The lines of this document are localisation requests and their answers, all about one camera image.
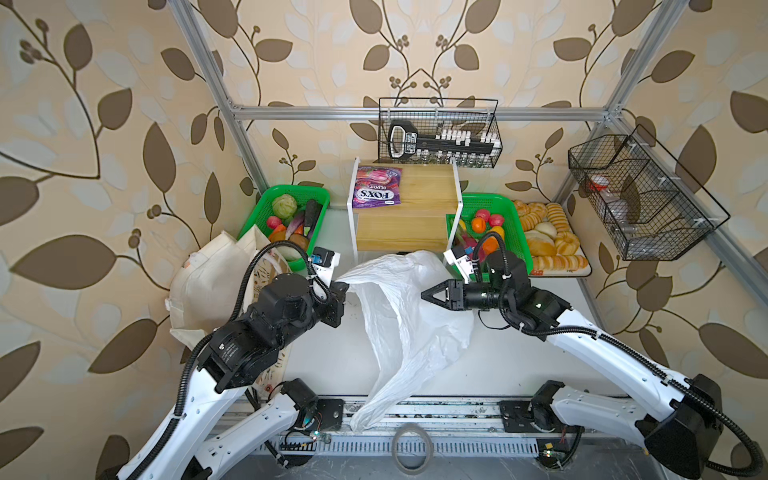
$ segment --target wallpaper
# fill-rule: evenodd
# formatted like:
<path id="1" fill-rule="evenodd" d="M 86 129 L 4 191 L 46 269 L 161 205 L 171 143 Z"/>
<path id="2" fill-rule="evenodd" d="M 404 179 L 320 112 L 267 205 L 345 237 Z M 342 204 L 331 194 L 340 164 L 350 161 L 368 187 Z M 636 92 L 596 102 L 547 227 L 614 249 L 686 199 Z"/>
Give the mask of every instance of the wallpaper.
<path id="1" fill-rule="evenodd" d="M 738 5 L 690 2 L 624 114 L 679 156 L 733 215 L 723 228 L 768 266 L 768 5 Z M 607 330 L 665 366 L 716 380 L 724 412 L 768 444 L 761 413 L 768 396 L 768 312 L 705 243 L 674 262 L 626 262 L 581 194 L 574 192 L 566 206 L 585 253 L 601 266 L 587 283 Z M 749 463 L 729 432 L 712 459 Z M 724 477 L 708 472 L 705 478 Z"/>
<path id="2" fill-rule="evenodd" d="M 244 122 L 270 185 L 325 187 L 334 207 L 346 208 L 355 157 L 379 156 L 372 122 Z M 550 200 L 568 173 L 568 148 L 586 140 L 584 122 L 500 122 L 504 149 L 495 168 L 459 168 L 462 191 Z"/>
<path id="3" fill-rule="evenodd" d="M 146 442 L 181 371 L 170 279 L 258 196 L 162 6 L 0 1 L 2 478 Z"/>
<path id="4" fill-rule="evenodd" d="M 192 6 L 238 104 L 360 106 L 364 97 L 441 104 L 474 96 L 512 107 L 600 107 L 658 4 L 193 0 Z"/>

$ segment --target gray floor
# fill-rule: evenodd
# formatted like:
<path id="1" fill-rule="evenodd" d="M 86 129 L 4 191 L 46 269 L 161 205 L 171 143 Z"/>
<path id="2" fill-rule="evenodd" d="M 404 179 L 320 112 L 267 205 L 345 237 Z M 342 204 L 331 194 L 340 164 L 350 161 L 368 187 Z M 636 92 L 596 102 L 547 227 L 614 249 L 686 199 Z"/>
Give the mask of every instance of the gray floor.
<path id="1" fill-rule="evenodd" d="M 582 443 L 573 462 L 563 472 L 547 472 L 532 458 L 448 458 L 435 457 L 429 467 L 417 476 L 401 473 L 389 457 L 318 457 L 306 465 L 284 470 L 274 459 L 251 455 L 232 468 L 226 480 L 363 480 L 366 478 L 418 478 L 419 480 L 479 480 L 512 478 L 513 480 L 556 480 L 589 478 L 590 480 L 652 480 L 659 478 L 651 457 L 642 450 L 619 442 L 599 445 Z"/>

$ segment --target bread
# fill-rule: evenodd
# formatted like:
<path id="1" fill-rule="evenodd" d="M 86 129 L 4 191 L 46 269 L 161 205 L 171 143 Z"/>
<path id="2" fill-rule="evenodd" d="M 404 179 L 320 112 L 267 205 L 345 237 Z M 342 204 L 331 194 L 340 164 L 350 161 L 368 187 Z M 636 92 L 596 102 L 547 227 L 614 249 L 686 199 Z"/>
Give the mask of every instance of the bread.
<path id="1" fill-rule="evenodd" d="M 525 232 L 525 240 L 534 257 L 555 255 L 558 252 L 552 239 L 536 230 Z"/>
<path id="2" fill-rule="evenodd" d="M 537 224 L 536 227 L 534 227 L 534 230 L 543 233 L 553 240 L 558 235 L 558 229 L 554 228 L 554 225 L 549 222 L 541 222 Z"/>
<path id="3" fill-rule="evenodd" d="M 558 250 L 558 255 L 573 255 L 580 244 L 578 237 L 571 232 L 560 232 L 554 238 L 554 247 Z"/>
<path id="4" fill-rule="evenodd" d="M 520 224 L 522 225 L 524 232 L 533 230 L 533 227 L 539 222 L 541 222 L 541 217 L 532 212 L 520 217 Z"/>
<path id="5" fill-rule="evenodd" d="M 523 200 L 513 200 L 512 203 L 515 204 L 515 209 L 518 211 L 518 217 L 531 213 L 531 208 Z"/>
<path id="6" fill-rule="evenodd" d="M 547 219 L 547 206 L 544 205 L 542 202 L 530 203 L 528 204 L 528 208 L 531 209 L 531 212 L 538 214 L 538 216 L 541 217 L 542 221 Z"/>
<path id="7" fill-rule="evenodd" d="M 558 232 L 570 232 L 571 227 L 568 225 L 568 219 L 565 217 L 563 207 L 559 204 L 547 205 L 547 218 L 554 225 L 554 228 L 558 229 Z"/>
<path id="8" fill-rule="evenodd" d="M 587 268 L 589 262 L 582 255 L 554 255 L 549 257 L 534 257 L 533 270 L 581 270 Z"/>

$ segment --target pink fruit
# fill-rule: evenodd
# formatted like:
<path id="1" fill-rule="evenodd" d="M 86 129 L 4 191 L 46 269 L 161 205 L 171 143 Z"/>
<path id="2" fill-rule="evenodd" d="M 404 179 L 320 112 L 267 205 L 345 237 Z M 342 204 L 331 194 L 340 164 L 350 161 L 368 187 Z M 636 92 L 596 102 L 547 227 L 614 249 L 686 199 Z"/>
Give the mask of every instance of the pink fruit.
<path id="1" fill-rule="evenodd" d="M 493 214 L 488 220 L 488 223 L 491 224 L 491 227 L 500 227 L 501 225 L 504 225 L 504 217 L 499 214 Z"/>
<path id="2" fill-rule="evenodd" d="M 477 217 L 482 218 L 487 223 L 488 219 L 491 218 L 491 212 L 487 211 L 485 208 L 481 208 L 475 213 L 475 218 Z"/>
<path id="3" fill-rule="evenodd" d="M 283 224 L 283 221 L 280 218 L 275 217 L 274 215 L 266 219 L 266 225 L 269 228 L 274 229 L 274 228 L 277 228 L 278 225 L 282 225 L 282 224 Z"/>

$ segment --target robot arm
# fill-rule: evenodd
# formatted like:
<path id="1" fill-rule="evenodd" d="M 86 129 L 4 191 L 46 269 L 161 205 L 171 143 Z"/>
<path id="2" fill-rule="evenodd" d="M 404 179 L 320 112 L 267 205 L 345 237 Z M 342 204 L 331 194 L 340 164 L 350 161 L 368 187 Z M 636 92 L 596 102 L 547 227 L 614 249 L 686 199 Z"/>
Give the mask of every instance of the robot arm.
<path id="1" fill-rule="evenodd" d="M 480 249 L 489 237 L 481 238 Z M 525 262 L 503 247 L 485 259 L 489 282 L 480 278 L 477 258 L 468 258 L 460 247 L 445 253 L 464 277 L 446 280 L 422 292 L 422 298 L 448 310 L 498 308 L 511 328 L 549 341 L 578 357 L 621 387 L 629 399 L 580 392 L 561 382 L 545 383 L 531 401 L 533 423 L 550 430 L 561 422 L 610 433 L 645 447 L 662 465 L 685 478 L 700 478 L 704 467 L 728 475 L 747 477 L 760 473 L 763 457 L 752 440 L 721 412 L 720 387 L 706 376 L 688 379 L 624 345 L 585 319 L 571 305 L 551 292 L 531 285 Z M 436 293 L 444 293 L 438 300 Z M 723 426 L 746 446 L 752 462 L 731 468 L 709 461 Z"/>
<path id="2" fill-rule="evenodd" d="M 302 254 L 308 278 L 295 273 L 276 276 L 240 314 L 253 268 L 270 249 L 280 246 L 296 248 Z M 291 242 L 264 247 L 243 276 L 230 322 L 204 337 L 193 350 L 184 367 L 176 405 L 117 476 L 106 477 L 214 480 L 263 443 L 282 461 L 268 440 L 292 427 L 306 429 L 315 419 L 317 395 L 301 379 L 285 382 L 281 393 L 264 407 L 223 434 L 206 438 L 232 403 L 277 361 L 282 348 L 317 323 L 339 326 L 349 286 L 330 281 L 338 264 L 338 255 L 319 247 L 311 261 Z"/>

